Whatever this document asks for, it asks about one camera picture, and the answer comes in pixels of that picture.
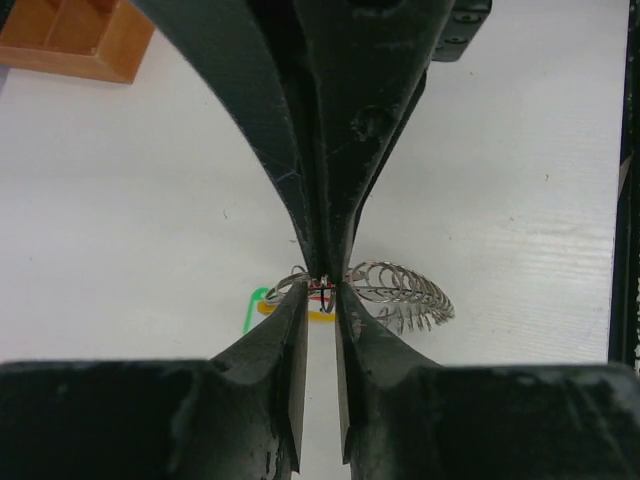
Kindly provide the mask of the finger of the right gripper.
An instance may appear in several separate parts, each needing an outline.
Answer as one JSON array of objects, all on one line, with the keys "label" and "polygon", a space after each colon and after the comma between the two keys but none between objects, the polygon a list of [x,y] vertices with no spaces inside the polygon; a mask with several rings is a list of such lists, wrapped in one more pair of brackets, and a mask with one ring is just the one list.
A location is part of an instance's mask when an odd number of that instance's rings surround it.
[{"label": "finger of the right gripper", "polygon": [[489,1],[298,1],[313,78],[322,273],[348,267],[359,215],[426,83],[458,60]]},{"label": "finger of the right gripper", "polygon": [[138,1],[215,93],[284,203],[308,271],[320,273],[312,82],[290,1]]}]

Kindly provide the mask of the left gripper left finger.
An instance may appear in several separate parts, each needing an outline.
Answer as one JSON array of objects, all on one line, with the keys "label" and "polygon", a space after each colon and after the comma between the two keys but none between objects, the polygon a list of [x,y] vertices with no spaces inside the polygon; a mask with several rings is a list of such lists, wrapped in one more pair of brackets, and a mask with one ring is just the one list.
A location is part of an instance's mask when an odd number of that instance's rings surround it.
[{"label": "left gripper left finger", "polygon": [[5,479],[287,479],[300,468],[307,285],[209,360],[1,367]]}]

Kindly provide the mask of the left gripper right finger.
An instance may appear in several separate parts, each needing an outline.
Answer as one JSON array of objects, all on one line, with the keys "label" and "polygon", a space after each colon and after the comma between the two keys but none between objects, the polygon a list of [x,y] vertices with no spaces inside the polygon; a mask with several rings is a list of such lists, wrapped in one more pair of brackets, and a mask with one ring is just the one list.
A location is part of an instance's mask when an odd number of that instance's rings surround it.
[{"label": "left gripper right finger", "polygon": [[337,292],[355,479],[635,479],[639,381],[617,365],[442,367]]}]

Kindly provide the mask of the green key tag with key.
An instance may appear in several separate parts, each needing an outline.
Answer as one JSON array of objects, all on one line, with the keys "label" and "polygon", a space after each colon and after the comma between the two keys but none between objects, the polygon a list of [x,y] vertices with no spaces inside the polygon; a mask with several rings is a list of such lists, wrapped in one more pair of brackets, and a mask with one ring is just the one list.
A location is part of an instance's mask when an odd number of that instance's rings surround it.
[{"label": "green key tag with key", "polygon": [[267,287],[261,287],[256,289],[249,298],[247,312],[243,324],[243,334],[247,334],[255,326],[262,322],[265,316],[259,311],[259,304],[263,301],[265,294],[267,293]]}]

